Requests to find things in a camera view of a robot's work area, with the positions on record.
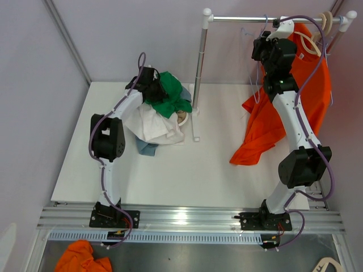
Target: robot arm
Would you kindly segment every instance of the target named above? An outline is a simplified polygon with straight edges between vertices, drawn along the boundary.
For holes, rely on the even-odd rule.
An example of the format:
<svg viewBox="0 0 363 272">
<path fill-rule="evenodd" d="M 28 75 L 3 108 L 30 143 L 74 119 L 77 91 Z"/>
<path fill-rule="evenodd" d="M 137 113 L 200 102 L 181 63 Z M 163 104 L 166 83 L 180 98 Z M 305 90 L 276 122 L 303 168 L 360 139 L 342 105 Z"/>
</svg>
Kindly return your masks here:
<svg viewBox="0 0 363 272">
<path fill-rule="evenodd" d="M 116 104 L 111 114 L 107 114 L 107 118 L 99 114 L 94 114 L 91 118 L 91 134 L 94 133 L 91 149 L 94 158 L 102 162 L 102 192 L 92 212 L 90 227 L 124 227 L 122 218 L 125 215 L 114 209 L 115 206 L 120 208 L 121 198 L 119 183 L 115 182 L 113 176 L 114 160 L 125 150 L 123 120 L 145 100 L 162 101 L 167 97 L 156 69 L 143 67 L 139 80 L 134 83 L 137 78 L 134 77 L 126 86 L 126 95 Z M 137 217 L 140 212 L 128 211 L 128 214 Z M 133 222 L 133 226 L 137 227 L 137 222 Z"/>
<path fill-rule="evenodd" d="M 273 231 L 279 223 L 285 230 L 291 230 L 285 206 L 297 190 L 304 192 L 306 187 L 320 180 L 326 168 L 312 145 L 317 146 L 328 161 L 331 158 L 330 148 L 322 147 L 311 129 L 300 99 L 296 101 L 299 87 L 290 73 L 297 52 L 296 44 L 285 38 L 270 37 L 271 33 L 265 31 L 254 41 L 252 59 L 260 61 L 264 67 L 263 88 L 281 118 L 290 154 L 279 164 L 280 182 L 270 197 L 263 201 L 259 212 L 236 216 L 241 220 L 242 230 Z M 300 120 L 296 107 L 299 107 Z"/>
</svg>

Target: clothing pile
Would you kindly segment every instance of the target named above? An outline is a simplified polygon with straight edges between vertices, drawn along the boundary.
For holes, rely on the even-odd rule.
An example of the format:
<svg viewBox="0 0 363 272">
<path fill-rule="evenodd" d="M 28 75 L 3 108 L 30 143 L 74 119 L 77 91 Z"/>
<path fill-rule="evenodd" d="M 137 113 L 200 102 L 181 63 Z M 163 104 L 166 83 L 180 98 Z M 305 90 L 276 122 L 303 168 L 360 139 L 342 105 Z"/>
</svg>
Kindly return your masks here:
<svg viewBox="0 0 363 272">
<path fill-rule="evenodd" d="M 319 61 L 319 52 L 308 52 L 302 35 L 310 37 L 311 33 L 304 24 L 295 24 L 294 33 L 289 37 L 297 45 L 297 55 L 292 64 L 291 73 L 300 87 L 310 76 Z M 260 160 L 263 152 L 275 146 L 275 143 L 286 136 L 280 116 L 270 103 L 263 88 L 260 89 L 260 101 L 255 103 L 251 96 L 242 107 L 250 114 L 246 135 L 241 147 L 235 152 L 230 163 L 254 165 Z M 318 135 L 324 116 L 330 104 L 331 81 L 325 60 L 314 76 L 309 80 L 301 93 L 301 101 L 309 124 Z"/>
<path fill-rule="evenodd" d="M 109 258 L 94 260 L 90 242 L 79 240 L 70 244 L 54 272 L 112 272 Z"/>
<path fill-rule="evenodd" d="M 160 83 L 168 98 L 160 102 L 145 101 L 125 121 L 125 126 L 135 134 L 139 154 L 155 156 L 158 145 L 184 142 L 180 124 L 192 112 L 191 94 L 169 72 L 160 73 Z"/>
</svg>

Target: white cloth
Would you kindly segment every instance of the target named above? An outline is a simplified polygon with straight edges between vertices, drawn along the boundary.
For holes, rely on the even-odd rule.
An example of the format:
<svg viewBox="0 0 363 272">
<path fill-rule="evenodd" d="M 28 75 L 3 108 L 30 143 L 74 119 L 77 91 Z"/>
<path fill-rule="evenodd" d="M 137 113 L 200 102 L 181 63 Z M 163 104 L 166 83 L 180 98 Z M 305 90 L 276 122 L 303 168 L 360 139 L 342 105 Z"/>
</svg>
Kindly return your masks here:
<svg viewBox="0 0 363 272">
<path fill-rule="evenodd" d="M 147 143 L 172 145 L 184 141 L 184 134 L 178 125 L 178 115 L 174 112 L 167 119 L 148 104 L 142 104 L 134 110 L 124 124 L 140 140 Z"/>
</svg>

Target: floor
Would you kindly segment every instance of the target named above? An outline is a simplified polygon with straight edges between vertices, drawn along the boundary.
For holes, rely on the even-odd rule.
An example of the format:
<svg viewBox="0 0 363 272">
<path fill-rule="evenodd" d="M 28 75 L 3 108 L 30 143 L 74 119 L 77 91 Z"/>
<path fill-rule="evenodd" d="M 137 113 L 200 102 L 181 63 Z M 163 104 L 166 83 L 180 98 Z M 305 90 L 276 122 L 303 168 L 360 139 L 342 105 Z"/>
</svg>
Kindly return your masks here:
<svg viewBox="0 0 363 272">
<path fill-rule="evenodd" d="M 54 271 L 69 244 L 49 241 L 39 272 Z M 338 260 L 331 235 L 302 235 L 279 252 L 264 252 L 254 245 L 125 243 L 112 250 L 94 246 L 94 257 L 109 257 L 114 272 L 311 272 L 323 257 Z M 330 271 L 335 270 L 328 267 L 327 272 Z"/>
</svg>

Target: white wall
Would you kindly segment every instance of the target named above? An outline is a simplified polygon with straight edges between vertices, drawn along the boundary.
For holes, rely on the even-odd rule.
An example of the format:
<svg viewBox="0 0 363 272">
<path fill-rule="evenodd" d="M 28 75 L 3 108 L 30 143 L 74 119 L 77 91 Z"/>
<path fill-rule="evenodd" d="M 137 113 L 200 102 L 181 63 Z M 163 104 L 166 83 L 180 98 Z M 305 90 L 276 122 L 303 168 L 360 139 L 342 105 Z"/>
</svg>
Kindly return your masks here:
<svg viewBox="0 0 363 272">
<path fill-rule="evenodd" d="M 202 10 L 219 16 L 316 16 L 334 0 L 54 0 L 93 81 L 129 81 L 137 57 L 168 70 L 183 82 L 195 79 Z M 241 42 L 242 27 L 263 24 L 213 23 L 206 45 L 202 82 L 247 82 L 244 60 L 251 60 L 252 38 Z"/>
<path fill-rule="evenodd" d="M 358 12 L 348 32 L 328 59 L 334 104 L 329 108 L 320 132 L 324 145 L 332 149 L 331 163 L 336 177 L 336 192 L 328 202 L 341 212 L 349 242 L 360 269 L 363 269 L 363 2 L 347 0 L 341 14 Z M 324 184 L 328 184 L 327 175 Z"/>
<path fill-rule="evenodd" d="M 87 86 L 41 0 L 0 8 L 0 232 L 18 227 L 6 271 L 21 271 Z"/>
</svg>

